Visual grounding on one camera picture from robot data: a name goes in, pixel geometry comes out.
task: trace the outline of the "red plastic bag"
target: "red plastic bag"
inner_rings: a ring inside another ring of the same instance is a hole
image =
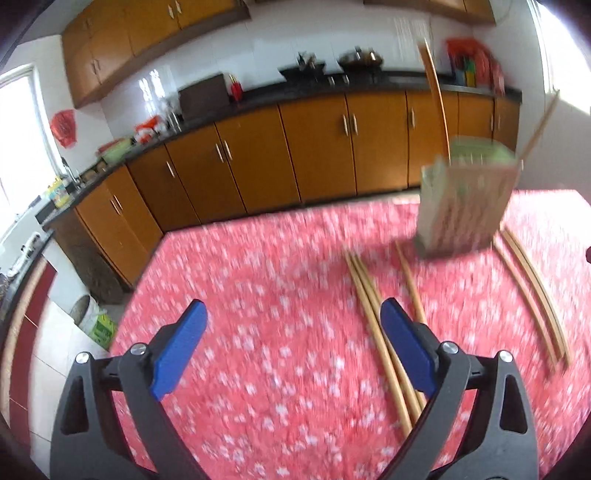
[[[57,112],[49,124],[51,133],[64,148],[76,145],[76,121],[74,110],[62,110]]]

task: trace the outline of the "wooden chopstick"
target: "wooden chopstick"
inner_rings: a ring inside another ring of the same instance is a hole
[[[558,363],[558,360],[556,358],[556,353],[554,351],[554,346],[552,345],[552,341],[550,340],[550,337],[548,336],[548,332],[545,329],[544,321],[541,318],[540,311],[538,310],[538,307],[534,304],[532,298],[530,297],[530,294],[528,293],[527,288],[526,288],[525,284],[523,283],[523,280],[521,280],[521,277],[519,276],[519,272],[513,266],[509,257],[507,257],[507,255],[505,255],[503,250],[500,249],[496,238],[493,238],[492,246],[493,246],[493,249],[496,251],[496,253],[499,255],[499,257],[501,258],[501,260],[503,261],[503,263],[505,264],[507,270],[509,270],[509,273],[511,273],[511,276],[513,277],[513,280],[515,280],[515,283],[517,283],[517,287],[519,288],[521,295],[525,299],[525,302],[527,303],[527,306],[530,309],[531,314],[534,316],[535,324],[538,327],[538,330],[540,331],[540,335],[542,336],[542,339],[544,340],[546,350],[548,350],[548,356],[550,357],[552,371],[554,371],[556,368],[556,364]]]
[[[542,136],[542,133],[544,132],[544,129],[546,128],[548,120],[550,120],[550,117],[554,113],[554,110],[556,110],[556,106],[558,105],[559,98],[560,98],[560,90],[557,90],[556,93],[554,94],[554,97],[552,98],[552,101],[550,102],[550,106],[544,112],[544,115],[542,116],[540,123],[538,124],[538,127],[535,129],[534,134],[531,136],[530,141],[527,143],[527,146],[524,148],[521,155],[517,156],[517,158],[520,158],[523,161],[523,163],[525,163],[527,158],[534,151],[536,144],[539,142],[540,137]]]
[[[423,308],[421,297],[418,295],[417,285],[415,284],[413,278],[413,272],[410,270],[408,261],[402,253],[402,249],[400,248],[400,243],[398,240],[394,241],[394,246],[396,247],[398,258],[400,259],[400,266],[402,267],[402,272],[404,273],[404,278],[406,279],[408,292],[410,293],[410,297],[413,301],[415,320],[426,325],[427,316],[425,315],[425,309]]]
[[[381,295],[378,293],[374,282],[371,280],[365,265],[361,261],[361,259],[357,255],[352,255],[353,266],[357,269],[357,273],[359,278],[361,279],[361,283],[363,288],[365,289],[366,294],[369,298],[369,303],[374,311],[375,317],[378,319],[378,324],[380,328],[380,333],[388,346],[388,352],[390,353],[390,357],[392,358],[392,364],[394,369],[396,370],[396,375],[400,381],[402,386],[402,391],[404,393],[404,398],[406,399],[406,403],[408,406],[408,410],[413,421],[413,425],[416,424],[423,409],[421,408],[420,402],[417,398],[417,392],[413,388],[413,384],[411,383],[398,354],[394,350],[392,343],[386,336],[384,329],[382,328],[382,322],[380,321],[380,308],[382,305],[382,298]]]
[[[439,81],[437,80],[437,73],[435,72],[435,65],[433,63],[431,51],[429,50],[429,45],[427,44],[426,39],[423,40],[422,42],[419,42],[418,50],[421,54],[421,59],[423,61],[423,65],[425,66],[425,73],[427,74],[427,80],[429,82],[429,89],[431,90],[431,95],[433,97],[433,101],[435,102],[435,108],[437,109],[437,114],[439,116],[441,140],[442,140],[442,145],[443,145],[443,156],[446,158],[447,162],[449,163],[449,161],[450,161],[449,133],[447,130],[447,120],[445,118],[445,108],[443,106],[443,98],[441,97],[441,89],[439,88]]]
[[[378,319],[375,316],[374,310],[370,304],[369,297],[363,289],[363,284],[361,282],[361,279],[359,278],[359,274],[355,270],[355,267],[353,266],[353,261],[348,252],[345,252],[345,261],[347,262],[347,266],[349,267],[349,272],[351,274],[351,278],[353,279],[355,289],[357,290],[359,301],[361,302],[361,306],[363,307],[363,311],[365,312],[365,316],[367,317],[369,329],[372,332],[372,336],[374,337],[374,342],[378,350],[380,360],[382,361],[382,365],[384,366],[386,379],[388,380],[390,392],[392,392],[394,404],[396,405],[396,410],[398,412],[398,418],[400,420],[402,432],[404,434],[404,437],[406,438],[412,431],[413,425],[410,421],[410,416],[408,415],[407,406],[404,401],[404,395],[402,393],[400,383],[398,382],[398,377],[394,370],[392,359],[390,358],[388,352],[388,347],[386,346],[386,342],[384,340],[384,337],[382,336],[381,328]]]
[[[530,258],[525,253],[525,249],[520,244],[517,237],[507,227],[501,230],[501,236],[505,240],[507,246],[510,248],[514,257],[519,262],[522,270],[525,272],[525,275],[534,288],[535,294],[537,295],[540,304],[544,309],[545,316],[548,319],[548,331],[553,337],[554,346],[557,348],[560,357],[564,358],[566,365],[570,366],[572,357],[568,343],[566,341],[566,335],[564,334],[562,324],[558,319],[556,309],[554,308],[552,299],[548,294],[548,290],[546,289],[542,279],[540,278],[540,275],[534,268]]]

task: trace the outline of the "wooden cabinet door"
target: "wooden cabinet door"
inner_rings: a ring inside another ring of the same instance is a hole
[[[107,184],[95,188],[76,211],[111,264],[133,284],[148,263],[149,256],[118,212]]]
[[[129,170],[122,166],[105,181],[127,224],[144,249],[152,253],[162,238],[162,230],[139,194]]]
[[[495,99],[495,130],[492,138],[515,151],[518,131],[519,103],[507,98]]]
[[[101,82],[113,75],[134,56],[123,13],[115,13],[110,19],[109,24],[94,32],[90,41],[96,72]]]
[[[64,50],[64,60],[66,63],[88,43],[89,38],[86,17],[80,14],[71,21],[61,35],[61,47]]]
[[[163,232],[199,224],[165,146],[146,152],[128,167]]]
[[[188,27],[206,18],[236,8],[235,0],[171,0],[178,14],[181,28]]]
[[[246,213],[215,125],[173,140],[166,148],[203,223]]]
[[[486,22],[495,23],[489,0],[464,0],[466,12]]]
[[[167,0],[129,0],[125,22],[135,55],[178,31],[174,2]]]
[[[435,6],[442,5],[444,7],[454,8],[456,10],[465,12],[466,6],[464,0],[429,0]]]
[[[442,92],[450,141],[457,135],[457,93]],[[408,102],[408,185],[421,183],[421,168],[443,154],[439,115],[429,92],[407,92]]]
[[[347,95],[357,193],[403,189],[407,184],[408,129],[402,93]]]
[[[286,103],[280,111],[302,201],[355,195],[345,97]]]
[[[460,93],[459,135],[492,139],[494,100]]]
[[[82,45],[80,50],[66,62],[66,75],[75,106],[98,88],[99,78],[96,75],[96,67],[88,44]]]
[[[109,27],[113,17],[123,15],[123,2],[121,0],[93,0],[82,15],[86,17],[90,36],[93,36]]]
[[[216,124],[248,213],[300,202],[276,106]]]

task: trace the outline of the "black countertop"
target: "black countertop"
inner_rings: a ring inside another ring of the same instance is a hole
[[[21,271],[17,277],[8,286],[6,295],[0,303],[0,356],[4,350],[4,342],[6,341],[6,335],[10,328],[12,315],[14,310],[17,308],[18,301],[21,298],[22,292],[27,285],[27,281],[31,276],[33,268],[41,258],[41,255],[45,251],[45,248],[49,244],[53,231],[48,231],[45,236],[41,236],[41,242],[35,251],[31,254],[27,262],[22,266]]]
[[[182,137],[194,130],[197,130],[214,122],[219,122],[226,118],[248,113],[259,108],[278,103],[286,103],[294,100],[313,98],[331,94],[343,93],[361,93],[361,92],[389,92],[401,90],[429,90],[427,78],[424,72],[415,72],[408,70],[384,71],[378,76],[373,75],[349,75],[349,83],[343,81],[343,73],[327,74],[326,77],[333,77],[335,85],[331,86],[328,80],[320,83],[291,83],[278,82],[271,85],[265,85],[244,92],[244,97],[239,103],[232,103],[218,110],[204,113],[202,116],[181,124],[180,132],[170,132],[160,135],[158,138],[142,145],[136,145],[127,152],[123,159],[109,166],[104,172],[94,177],[86,183],[81,190],[72,194],[72,198],[61,208],[51,213],[43,222],[43,228],[47,230],[51,223],[62,214],[69,211],[72,207],[78,205],[89,193],[91,193],[100,183],[111,173],[122,165],[134,161],[147,151],[157,148],[166,142]],[[484,95],[497,97],[498,95],[488,89],[471,88],[454,83],[451,75],[441,74],[437,76],[442,92],[460,92],[471,93],[474,95]],[[505,88],[505,96],[511,100],[521,103],[521,91],[510,87]]]

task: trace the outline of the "floral tablecloth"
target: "floral tablecloth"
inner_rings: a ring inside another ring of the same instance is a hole
[[[382,294],[412,316],[393,245],[408,239],[404,250],[437,337],[468,353],[514,354],[545,473],[591,408],[591,207],[576,192],[520,193],[505,217],[563,321],[574,364],[554,374],[498,256],[418,259],[410,242],[417,212],[414,202],[355,202],[171,233],[139,282],[112,353],[148,342],[201,299],[207,331],[163,405],[205,471],[223,479],[376,478],[403,438],[342,251],[360,253]],[[472,398],[438,465],[453,457]],[[153,468],[121,395],[116,405],[137,462]]]

